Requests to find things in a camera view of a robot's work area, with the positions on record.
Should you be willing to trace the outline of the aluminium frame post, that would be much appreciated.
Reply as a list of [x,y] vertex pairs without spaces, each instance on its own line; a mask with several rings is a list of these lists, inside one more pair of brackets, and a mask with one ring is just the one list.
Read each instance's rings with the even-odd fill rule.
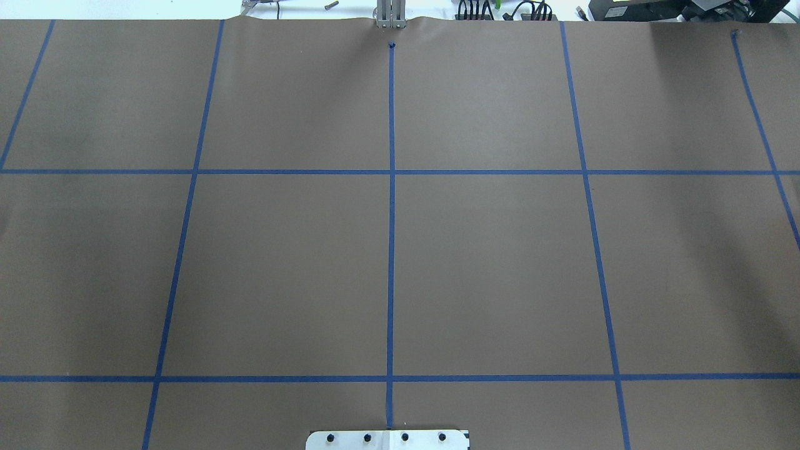
[[374,10],[374,19],[380,29],[404,29],[406,20],[405,0],[378,0]]

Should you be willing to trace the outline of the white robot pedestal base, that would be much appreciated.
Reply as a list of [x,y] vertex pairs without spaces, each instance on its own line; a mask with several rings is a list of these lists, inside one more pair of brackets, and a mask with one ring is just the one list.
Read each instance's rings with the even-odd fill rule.
[[469,449],[469,433],[458,429],[317,431],[306,449]]

